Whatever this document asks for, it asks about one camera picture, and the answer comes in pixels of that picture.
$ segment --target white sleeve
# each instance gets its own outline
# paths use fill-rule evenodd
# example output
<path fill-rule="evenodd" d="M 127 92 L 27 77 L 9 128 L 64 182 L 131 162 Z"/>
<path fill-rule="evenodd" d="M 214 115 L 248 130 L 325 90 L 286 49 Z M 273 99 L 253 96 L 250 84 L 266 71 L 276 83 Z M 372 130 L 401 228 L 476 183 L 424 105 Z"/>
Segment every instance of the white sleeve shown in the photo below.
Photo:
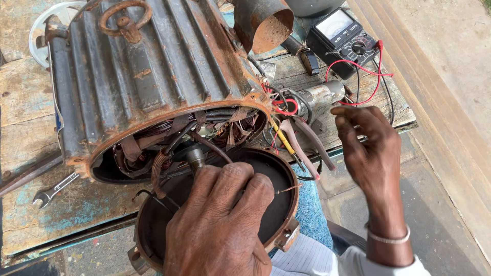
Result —
<path fill-rule="evenodd" d="M 339 269 L 350 276 L 430 276 L 416 255 L 410 266 L 394 268 L 372 262 L 365 252 L 354 246 L 339 257 Z"/>

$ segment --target white shirt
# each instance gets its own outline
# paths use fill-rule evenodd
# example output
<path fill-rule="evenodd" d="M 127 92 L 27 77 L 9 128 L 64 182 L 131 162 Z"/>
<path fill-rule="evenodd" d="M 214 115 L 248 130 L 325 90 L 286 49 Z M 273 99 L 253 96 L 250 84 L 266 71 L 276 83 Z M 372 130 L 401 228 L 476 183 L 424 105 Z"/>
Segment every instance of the white shirt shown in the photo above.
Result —
<path fill-rule="evenodd" d="M 423 264 L 414 256 L 414 262 L 403 268 L 387 267 L 367 259 L 357 247 L 350 247 L 343 255 L 303 234 L 299 234 L 290 249 L 278 252 L 271 259 L 273 270 L 270 276 L 430 276 Z"/>

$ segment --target man's right hand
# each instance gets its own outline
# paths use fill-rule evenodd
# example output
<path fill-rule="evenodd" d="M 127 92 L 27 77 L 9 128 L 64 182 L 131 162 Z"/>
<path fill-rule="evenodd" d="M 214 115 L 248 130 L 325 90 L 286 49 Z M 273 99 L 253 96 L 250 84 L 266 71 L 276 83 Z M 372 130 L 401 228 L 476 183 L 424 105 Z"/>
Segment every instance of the man's right hand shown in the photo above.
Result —
<path fill-rule="evenodd" d="M 387 239 L 403 238 L 407 230 L 399 190 L 399 134 L 377 107 L 336 107 L 331 113 L 336 115 L 348 172 L 367 199 L 370 231 Z M 360 135 L 368 139 L 360 142 Z M 392 267 L 407 266 L 414 260 L 409 241 L 393 245 L 368 239 L 367 257 Z"/>

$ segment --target bolt hole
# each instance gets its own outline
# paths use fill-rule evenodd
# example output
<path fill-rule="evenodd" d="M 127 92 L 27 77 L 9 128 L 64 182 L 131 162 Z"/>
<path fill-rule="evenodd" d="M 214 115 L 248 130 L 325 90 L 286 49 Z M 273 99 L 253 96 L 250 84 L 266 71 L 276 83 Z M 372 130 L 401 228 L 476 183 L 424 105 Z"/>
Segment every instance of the bolt hole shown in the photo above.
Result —
<path fill-rule="evenodd" d="M 140 258 L 141 254 L 140 252 L 136 252 L 132 257 L 131 257 L 131 260 L 136 262 L 136 260 L 138 260 Z"/>

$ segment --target worn wooden workbench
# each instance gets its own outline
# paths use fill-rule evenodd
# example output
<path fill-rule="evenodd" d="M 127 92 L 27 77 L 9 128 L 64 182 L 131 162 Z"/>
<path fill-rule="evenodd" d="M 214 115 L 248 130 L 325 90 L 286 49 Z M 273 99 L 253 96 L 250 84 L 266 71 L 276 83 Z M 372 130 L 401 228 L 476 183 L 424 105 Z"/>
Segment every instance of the worn wooden workbench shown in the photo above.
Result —
<path fill-rule="evenodd" d="M 9 15 L 5 10 L 0 10 L 0 18 L 4 16 Z M 303 23 L 296 22 L 296 36 L 300 40 L 304 38 L 301 29 L 306 28 Z M 1 49 L 15 48 L 5 45 L 5 41 L 4 37 Z M 8 179 L 9 174 L 18 173 L 58 148 L 49 73 L 32 57 L 25 53 L 21 56 L 23 58 L 0 67 L 0 164 L 4 180 Z M 287 54 L 282 48 L 256 58 L 266 58 L 265 61 L 276 63 L 274 86 L 300 90 L 323 82 L 323 76 L 309 77 L 299 57 Z M 374 66 L 367 68 L 375 71 Z M 369 97 L 377 82 L 376 77 L 367 75 L 364 72 L 361 74 L 361 100 Z M 399 89 L 390 78 L 386 80 L 395 109 L 394 127 L 400 132 L 416 127 L 414 114 Z M 344 83 L 356 91 L 356 77 Z M 370 105 L 378 106 L 390 119 L 390 102 L 382 87 Z M 328 151 L 339 149 L 341 145 L 330 108 L 324 106 L 315 110 L 315 116 L 324 125 L 320 138 Z M 302 135 L 299 135 L 299 141 L 309 147 Z M 259 142 L 254 146 L 263 145 L 265 143 Z M 135 203 L 131 198 L 145 188 L 145 184 L 119 186 L 82 179 L 62 190 L 46 208 L 40 210 L 32 205 L 38 191 L 51 188 L 70 172 L 71 168 L 58 166 L 4 196 L 2 266 L 38 257 L 134 223 L 143 197 Z"/>

